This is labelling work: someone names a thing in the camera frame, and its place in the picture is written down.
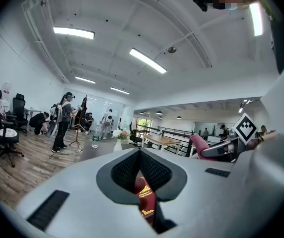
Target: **plastic bottle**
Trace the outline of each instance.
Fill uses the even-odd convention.
[[[91,144],[92,148],[98,148],[98,146],[99,146],[99,139],[100,139],[100,123],[97,122],[96,123],[96,132],[92,136],[92,144]]]

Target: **pink chair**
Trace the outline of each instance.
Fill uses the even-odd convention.
[[[209,149],[209,145],[205,142],[205,140],[203,140],[200,136],[198,135],[193,135],[190,137],[191,141],[193,142],[193,144],[195,145],[196,147],[196,150],[197,150],[197,154],[198,154],[198,157],[201,159],[201,160],[207,160],[207,161],[217,161],[216,159],[214,158],[205,158],[201,155],[201,152],[206,150],[206,149]]]

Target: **white ceiling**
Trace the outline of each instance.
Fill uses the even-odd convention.
[[[252,111],[256,107],[261,105],[260,97],[250,98],[250,100],[254,100],[245,106],[246,111]],[[139,114],[141,111],[150,113],[154,115],[157,111],[162,111],[163,114],[171,112],[171,111],[180,111],[180,110],[225,110],[225,111],[237,111],[239,110],[240,104],[243,100],[223,100],[223,101],[214,101],[214,102],[200,102],[200,103],[189,103],[182,105],[171,105],[164,107],[157,107],[154,109],[147,110],[135,110],[135,114]]]
[[[249,8],[204,13],[192,0],[48,0],[45,7],[54,26],[95,32],[94,40],[57,35],[51,53],[64,56],[52,57],[66,58],[68,69],[63,73],[70,82],[74,74],[106,89],[125,89],[137,98],[159,88],[169,91],[177,81],[179,90],[187,88],[183,80],[194,75],[201,83],[211,83],[214,75],[218,80],[223,74],[218,68],[225,61],[235,68],[230,73],[259,73],[240,66],[241,59],[255,60],[255,50],[261,50],[258,60],[271,55],[268,25],[255,43]],[[175,54],[166,51],[172,45]],[[167,72],[162,75],[129,55],[131,48],[155,59]],[[201,78],[208,70],[214,73]]]

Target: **fluorescent light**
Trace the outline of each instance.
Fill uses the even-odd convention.
[[[92,40],[94,39],[94,32],[90,31],[84,31],[84,30],[66,28],[66,27],[54,27],[53,29],[56,34],[75,35],[87,39],[92,39]]]
[[[160,66],[158,63],[153,61],[151,58],[148,58],[146,55],[142,54],[140,51],[136,49],[131,49],[130,55],[140,59],[141,61],[145,62],[146,64],[150,65],[152,68],[156,69],[157,71],[164,74],[167,70]]]
[[[85,79],[85,78],[82,78],[82,77],[75,77],[76,79],[79,79],[79,80],[83,80],[83,81],[86,81],[86,82],[89,82],[89,83],[92,83],[92,84],[95,84],[96,82],[94,81],[91,81],[89,79]]]
[[[122,90],[119,90],[117,88],[113,88],[113,87],[110,87],[112,90],[115,90],[115,91],[118,91],[118,92],[122,92],[122,93],[125,93],[125,94],[130,94],[130,93],[127,93],[125,91],[122,91]]]
[[[262,17],[260,11],[259,3],[253,3],[250,6],[250,11],[252,15],[253,27],[255,30],[255,36],[259,36],[263,34],[263,25],[262,25]]]

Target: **black vent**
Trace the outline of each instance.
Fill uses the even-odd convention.
[[[67,192],[55,190],[27,219],[27,221],[38,229],[44,231],[68,196],[69,193]]]
[[[136,152],[114,166],[111,178],[117,185],[133,193],[139,169],[139,153]]]
[[[213,168],[206,169],[205,172],[216,175],[216,176],[225,177],[225,178],[227,178],[230,174],[229,171],[213,169]]]
[[[159,161],[142,152],[141,172],[153,191],[161,188],[172,178],[172,171]]]

